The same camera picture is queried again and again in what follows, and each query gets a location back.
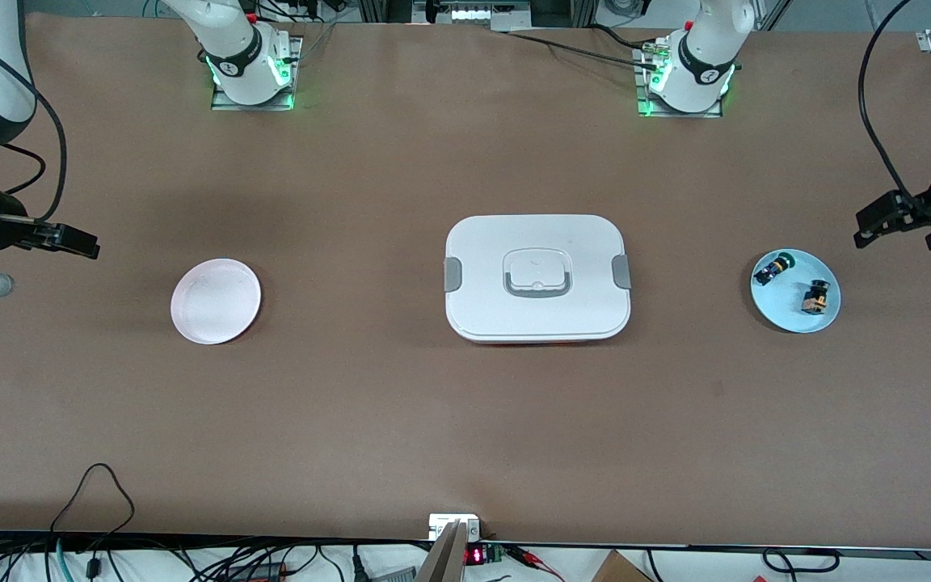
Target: white plate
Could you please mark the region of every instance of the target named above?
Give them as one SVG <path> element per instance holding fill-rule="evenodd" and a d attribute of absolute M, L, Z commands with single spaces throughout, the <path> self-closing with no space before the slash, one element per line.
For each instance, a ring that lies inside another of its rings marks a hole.
<path fill-rule="evenodd" d="M 196 265 L 171 295 L 171 321 L 185 339 L 223 344 L 254 323 L 261 309 L 261 281 L 251 268 L 233 259 Z"/>
<path fill-rule="evenodd" d="M 771 283 L 757 283 L 753 275 L 768 266 L 779 253 L 792 255 L 795 265 L 784 270 Z M 815 279 L 827 280 L 832 284 L 832 287 L 828 288 L 828 306 L 825 306 L 823 314 L 806 314 L 802 311 L 803 296 L 810 291 L 810 281 Z M 832 270 L 815 255 L 797 251 L 795 248 L 779 248 L 757 261 L 753 273 L 749 276 L 749 288 L 753 293 L 756 308 L 764 317 L 777 327 L 797 334 L 813 334 L 814 331 L 828 327 L 836 320 L 842 303 L 839 281 L 832 274 Z"/>

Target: light blue plate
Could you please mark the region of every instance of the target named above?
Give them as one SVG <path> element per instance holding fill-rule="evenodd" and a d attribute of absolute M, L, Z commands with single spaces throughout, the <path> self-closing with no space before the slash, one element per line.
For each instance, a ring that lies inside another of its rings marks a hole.
<path fill-rule="evenodd" d="M 771 283 L 766 285 L 757 283 L 753 275 L 768 266 L 779 253 L 792 255 L 795 259 L 795 266 L 784 270 Z M 827 280 L 832 284 L 832 287 L 828 289 L 828 306 L 824 308 L 823 314 L 805 314 L 801 310 L 803 296 L 810 291 L 810 281 L 815 279 Z M 764 314 L 764 317 L 777 327 L 797 332 L 797 334 L 813 334 L 814 331 L 821 331 L 828 327 L 832 321 L 836 320 L 839 306 L 842 303 L 839 281 L 832 274 L 832 270 L 828 269 L 828 266 L 815 255 L 797 251 L 795 248 L 779 248 L 757 261 L 753 273 L 749 276 L 749 288 L 753 293 L 756 308 Z"/>

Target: blue cable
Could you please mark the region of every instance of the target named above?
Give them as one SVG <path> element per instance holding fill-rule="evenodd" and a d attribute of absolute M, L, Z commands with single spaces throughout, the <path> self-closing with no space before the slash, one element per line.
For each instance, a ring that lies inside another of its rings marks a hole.
<path fill-rule="evenodd" d="M 67 582 L 74 582 L 73 576 L 70 575 L 70 570 L 67 568 L 67 563 L 63 561 L 63 541 L 62 539 L 56 540 L 56 561 L 60 563 L 60 570 L 63 571 L 63 577 L 67 579 Z"/>

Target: small bottle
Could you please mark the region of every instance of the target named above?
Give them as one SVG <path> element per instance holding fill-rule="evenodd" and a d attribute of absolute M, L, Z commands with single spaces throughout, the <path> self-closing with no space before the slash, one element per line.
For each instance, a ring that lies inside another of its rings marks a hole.
<path fill-rule="evenodd" d="M 828 287 L 831 287 L 831 284 L 827 280 L 810 281 L 810 291 L 803 296 L 803 313 L 824 314 L 824 308 L 828 306 L 827 299 L 825 299 Z"/>
<path fill-rule="evenodd" d="M 775 257 L 774 261 L 771 261 L 768 266 L 762 268 L 756 275 L 753 276 L 753 279 L 760 283 L 761 285 L 766 285 L 771 283 L 771 280 L 781 275 L 784 270 L 787 268 L 793 268 L 795 265 L 795 259 L 792 258 L 792 255 L 788 253 L 779 253 Z"/>

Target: brown table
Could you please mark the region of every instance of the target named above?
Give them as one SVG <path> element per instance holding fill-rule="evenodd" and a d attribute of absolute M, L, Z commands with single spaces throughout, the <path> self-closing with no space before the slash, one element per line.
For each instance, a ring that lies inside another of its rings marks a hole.
<path fill-rule="evenodd" d="M 931 548 L 931 253 L 924 231 L 851 238 L 891 188 L 857 117 L 867 37 L 754 34 L 727 117 L 704 121 L 640 118 L 630 70 L 525 40 L 340 26 L 294 112 L 221 114 L 181 22 L 29 23 L 70 140 L 57 218 L 103 254 L 0 253 L 18 281 L 0 301 L 0 528 L 47 527 L 107 461 L 132 531 L 417 538 L 430 512 L 469 511 L 502 539 Z M 880 136 L 922 188 L 931 55 L 887 36 L 872 70 Z M 39 115 L 19 144 L 55 140 Z M 0 187 L 30 170 L 0 150 Z M 52 181 L 23 194 L 32 211 Z M 444 237 L 484 213 L 616 222 L 628 327 L 458 338 Z M 841 280 L 821 334 L 754 314 L 749 268 L 777 247 Z M 259 273 L 265 308 L 237 342 L 193 345 L 171 289 L 219 255 Z M 67 527 L 116 523 L 107 483 Z"/>

